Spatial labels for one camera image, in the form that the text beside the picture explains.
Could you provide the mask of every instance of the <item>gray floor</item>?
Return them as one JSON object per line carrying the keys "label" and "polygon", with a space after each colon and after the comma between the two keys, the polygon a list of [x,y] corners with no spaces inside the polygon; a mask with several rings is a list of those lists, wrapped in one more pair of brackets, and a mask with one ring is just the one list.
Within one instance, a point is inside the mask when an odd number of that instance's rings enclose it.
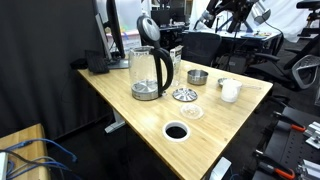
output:
{"label": "gray floor", "polygon": [[[283,51],[284,48],[301,49],[305,43],[285,42],[278,56],[286,61],[293,54]],[[273,91],[274,94],[290,97],[291,105],[297,109],[320,116],[320,107],[314,106],[316,88],[292,92],[275,84]],[[264,103],[260,112],[251,115],[225,149],[222,156],[229,159],[232,165],[224,179],[240,173],[244,165],[252,165],[251,153],[261,138],[260,131],[273,119],[270,114],[274,110],[281,110],[281,107],[272,102]],[[78,163],[72,163],[71,157],[53,146],[48,147],[49,155],[84,179],[178,179],[128,126],[112,134],[104,134],[104,128],[109,123],[110,118],[106,118],[57,141],[78,156]],[[53,171],[53,179],[61,178]]]}

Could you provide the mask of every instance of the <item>black wall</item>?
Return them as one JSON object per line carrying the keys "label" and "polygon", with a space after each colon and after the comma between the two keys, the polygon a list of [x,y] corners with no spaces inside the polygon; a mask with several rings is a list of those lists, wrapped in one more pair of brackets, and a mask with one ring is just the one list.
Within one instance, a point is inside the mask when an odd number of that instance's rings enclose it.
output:
{"label": "black wall", "polygon": [[55,139],[108,112],[71,70],[102,51],[91,0],[0,1],[0,137],[41,123]]}

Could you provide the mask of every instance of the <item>white cup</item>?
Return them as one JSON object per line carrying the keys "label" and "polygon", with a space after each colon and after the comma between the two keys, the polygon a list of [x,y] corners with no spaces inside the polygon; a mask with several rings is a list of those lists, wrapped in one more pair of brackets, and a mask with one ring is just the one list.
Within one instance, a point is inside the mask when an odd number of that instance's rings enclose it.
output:
{"label": "white cup", "polygon": [[234,79],[226,79],[223,81],[221,99],[225,102],[236,102],[240,93],[242,83]]}

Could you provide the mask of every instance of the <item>wooden table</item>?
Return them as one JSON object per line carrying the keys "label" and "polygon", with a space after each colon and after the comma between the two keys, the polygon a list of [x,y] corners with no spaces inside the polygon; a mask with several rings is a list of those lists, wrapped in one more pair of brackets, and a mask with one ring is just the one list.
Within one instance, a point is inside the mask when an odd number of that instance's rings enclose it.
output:
{"label": "wooden table", "polygon": [[[0,149],[5,149],[19,142],[29,140],[29,139],[35,139],[35,138],[44,138],[43,127],[41,124],[36,124],[34,126],[31,126],[29,128],[23,129],[21,131],[18,131],[16,133],[13,133],[1,138]],[[47,155],[46,145],[42,141],[35,141],[23,148],[14,150],[14,152],[27,160],[33,160],[35,158]],[[14,162],[15,167],[19,167],[24,164],[23,161],[19,160],[18,158],[12,155],[9,155],[9,160]],[[19,179],[46,180],[46,179],[50,179],[50,176],[49,176],[48,170],[45,167],[40,166],[15,178],[15,180],[19,180]]]}
{"label": "wooden table", "polygon": [[[100,75],[88,70],[79,72],[180,178],[201,179],[272,84],[186,61],[182,61],[180,68],[181,85],[170,87],[166,96],[152,101],[139,101],[132,97],[128,69],[111,70]],[[207,84],[188,84],[187,71],[190,69],[207,71]],[[221,87],[217,80],[221,77],[234,78],[261,89],[242,88],[238,100],[227,103],[220,99]],[[190,120],[180,114],[180,107],[185,103],[172,97],[172,92],[180,87],[196,91],[198,99],[193,103],[202,107],[202,118]],[[164,137],[162,128],[172,120],[189,126],[191,134],[186,141],[176,143]]]}

